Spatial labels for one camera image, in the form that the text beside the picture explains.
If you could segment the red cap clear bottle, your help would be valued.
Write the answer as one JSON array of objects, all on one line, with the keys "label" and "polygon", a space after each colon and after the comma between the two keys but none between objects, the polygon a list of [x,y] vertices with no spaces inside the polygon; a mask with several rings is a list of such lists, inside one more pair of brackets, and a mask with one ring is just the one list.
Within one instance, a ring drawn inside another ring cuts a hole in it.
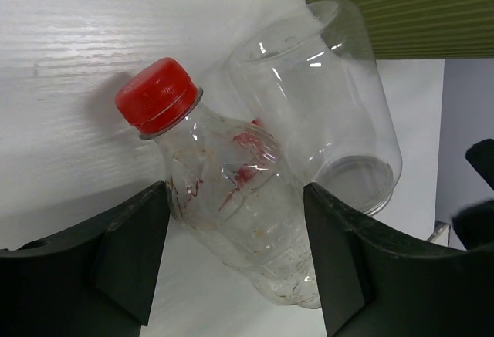
[{"label": "red cap clear bottle", "polygon": [[164,158],[176,221],[277,305],[321,306],[303,185],[273,137],[211,110],[174,59],[149,65],[114,102]]}]

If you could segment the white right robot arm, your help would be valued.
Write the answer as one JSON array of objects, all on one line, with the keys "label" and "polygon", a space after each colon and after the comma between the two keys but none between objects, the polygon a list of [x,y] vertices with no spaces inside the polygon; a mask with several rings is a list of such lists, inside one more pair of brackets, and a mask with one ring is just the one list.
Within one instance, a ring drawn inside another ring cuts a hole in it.
[{"label": "white right robot arm", "polygon": [[471,251],[493,245],[493,139],[472,145],[465,159],[477,178],[469,182],[469,200],[452,217],[452,228],[462,247]]}]

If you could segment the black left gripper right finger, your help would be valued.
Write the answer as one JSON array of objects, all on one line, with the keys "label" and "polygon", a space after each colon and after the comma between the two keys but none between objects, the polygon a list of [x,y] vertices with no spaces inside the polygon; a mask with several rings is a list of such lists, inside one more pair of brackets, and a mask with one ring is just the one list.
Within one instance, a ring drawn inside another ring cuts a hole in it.
[{"label": "black left gripper right finger", "polygon": [[453,220],[463,250],[395,230],[318,184],[303,191],[329,336],[491,336],[493,203]]}]

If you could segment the clear jar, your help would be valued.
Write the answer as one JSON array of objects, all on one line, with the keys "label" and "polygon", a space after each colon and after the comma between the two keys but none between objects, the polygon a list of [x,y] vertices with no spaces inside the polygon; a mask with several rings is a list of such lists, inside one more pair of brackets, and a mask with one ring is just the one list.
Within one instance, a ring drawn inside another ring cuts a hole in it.
[{"label": "clear jar", "polygon": [[292,172],[375,215],[402,156],[360,9],[322,0],[287,12],[229,56],[228,74]]}]

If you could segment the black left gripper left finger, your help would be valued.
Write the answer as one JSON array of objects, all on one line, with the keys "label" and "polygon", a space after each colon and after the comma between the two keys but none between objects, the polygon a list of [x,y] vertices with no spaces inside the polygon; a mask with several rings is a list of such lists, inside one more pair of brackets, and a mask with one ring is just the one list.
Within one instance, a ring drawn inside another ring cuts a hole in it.
[{"label": "black left gripper left finger", "polygon": [[3,336],[138,336],[171,216],[158,181],[63,231],[1,252]]}]

